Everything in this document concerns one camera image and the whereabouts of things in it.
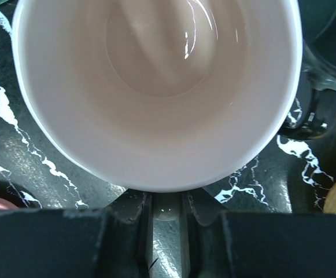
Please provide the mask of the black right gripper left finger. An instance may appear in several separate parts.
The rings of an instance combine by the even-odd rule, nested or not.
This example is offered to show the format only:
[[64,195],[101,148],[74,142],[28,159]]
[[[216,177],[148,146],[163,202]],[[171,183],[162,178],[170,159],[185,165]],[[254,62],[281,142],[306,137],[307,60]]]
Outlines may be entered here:
[[152,196],[104,208],[0,210],[0,277],[148,277]]

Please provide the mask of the peach pink mug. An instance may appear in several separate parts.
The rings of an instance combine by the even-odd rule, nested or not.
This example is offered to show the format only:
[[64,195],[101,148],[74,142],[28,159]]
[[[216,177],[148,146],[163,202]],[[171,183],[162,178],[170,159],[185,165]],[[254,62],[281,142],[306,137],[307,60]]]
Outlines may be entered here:
[[12,30],[45,136],[89,173],[150,192],[250,162],[300,77],[297,1],[18,1]]

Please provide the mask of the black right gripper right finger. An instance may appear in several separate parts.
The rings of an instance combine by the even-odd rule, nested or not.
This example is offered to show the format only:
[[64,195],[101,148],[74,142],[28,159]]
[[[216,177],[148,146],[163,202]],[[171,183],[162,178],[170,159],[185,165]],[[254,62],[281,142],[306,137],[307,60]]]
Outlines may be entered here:
[[183,277],[336,277],[336,214],[244,213],[180,195]]

